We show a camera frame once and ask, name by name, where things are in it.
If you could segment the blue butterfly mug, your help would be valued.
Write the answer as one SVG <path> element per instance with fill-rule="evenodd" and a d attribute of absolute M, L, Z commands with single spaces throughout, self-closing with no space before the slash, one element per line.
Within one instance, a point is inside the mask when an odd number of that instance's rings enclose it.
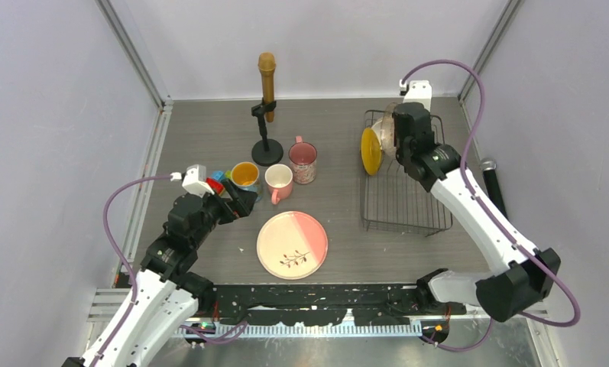
<path fill-rule="evenodd" d="M 245 161 L 236 164 L 231 171 L 231 180 L 240 189 L 256 193 L 255 202 L 262 199 L 261 172 L 254 163 Z"/>

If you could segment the yellow plate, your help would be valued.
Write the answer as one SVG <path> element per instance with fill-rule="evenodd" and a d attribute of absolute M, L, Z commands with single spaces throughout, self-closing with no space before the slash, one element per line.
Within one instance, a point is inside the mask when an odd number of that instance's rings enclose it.
<path fill-rule="evenodd" d="M 369 176 L 378 173 L 382 163 L 383 151 L 377 133 L 372 128 L 365 128 L 361 134 L 361 161 Z"/>

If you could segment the plain pink mug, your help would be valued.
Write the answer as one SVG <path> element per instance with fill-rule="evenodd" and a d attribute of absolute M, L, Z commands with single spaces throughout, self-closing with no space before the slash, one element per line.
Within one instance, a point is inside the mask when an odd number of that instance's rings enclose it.
<path fill-rule="evenodd" d="M 293 172 L 285 164 L 270 166 L 264 174 L 264 180 L 270 191 L 270 201 L 273 205 L 287 199 L 292 193 Z"/>

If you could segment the large pink cream plate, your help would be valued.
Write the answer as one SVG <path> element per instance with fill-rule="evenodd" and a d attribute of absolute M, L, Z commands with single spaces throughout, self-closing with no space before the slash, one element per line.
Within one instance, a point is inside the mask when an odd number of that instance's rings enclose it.
<path fill-rule="evenodd" d="M 271 217 L 261 227 L 256 250 L 258 260 L 273 276 L 295 281 L 316 272 L 325 261 L 329 239 L 322 224 L 300 211 Z"/>

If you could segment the pink patterned mug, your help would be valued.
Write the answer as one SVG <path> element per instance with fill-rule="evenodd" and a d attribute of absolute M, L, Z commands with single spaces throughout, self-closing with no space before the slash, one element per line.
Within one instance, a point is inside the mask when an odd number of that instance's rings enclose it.
<path fill-rule="evenodd" d="M 293 180 L 297 184 L 310 184 L 316 179 L 318 151 L 314 145 L 295 137 L 295 143 L 288 151 Z"/>

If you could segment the white ceramic bowl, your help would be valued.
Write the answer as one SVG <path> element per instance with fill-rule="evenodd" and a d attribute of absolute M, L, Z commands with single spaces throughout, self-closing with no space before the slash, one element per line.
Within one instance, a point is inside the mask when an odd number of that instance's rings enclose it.
<path fill-rule="evenodd" d="M 383 133 L 382 133 L 382 121 L 383 119 L 378 119 L 376 120 L 372 125 L 371 125 L 371 130 L 376 134 L 377 139 L 379 141 L 381 141 Z"/>

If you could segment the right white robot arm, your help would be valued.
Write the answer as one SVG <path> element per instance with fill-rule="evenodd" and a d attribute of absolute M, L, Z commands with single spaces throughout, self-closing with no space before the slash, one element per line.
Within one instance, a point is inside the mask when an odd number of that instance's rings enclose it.
<path fill-rule="evenodd" d="M 460 165 L 460 154 L 435 140 L 431 115 L 419 102 L 405 102 L 392 112 L 396 159 L 404 172 L 431 193 L 461 223 L 488 264 L 483 274 L 440 268 L 417 281 L 416 303 L 437 313 L 448 302 L 481 307 L 503 323 L 543 300 L 561 264 L 556 252 L 539 250 L 519 234 L 472 172 Z"/>

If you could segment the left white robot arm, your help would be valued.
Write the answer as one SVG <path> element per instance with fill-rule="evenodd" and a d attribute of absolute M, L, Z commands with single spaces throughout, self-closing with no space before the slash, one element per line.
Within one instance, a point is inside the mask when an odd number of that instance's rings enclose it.
<path fill-rule="evenodd" d="M 207 190 L 174 200 L 122 305 L 83 355 L 67 358 L 65 366 L 146 366 L 188 318 L 213 310 L 214 284 L 190 269 L 208 235 L 249 216 L 258 197 L 228 179 L 222 184 L 226 197 Z"/>

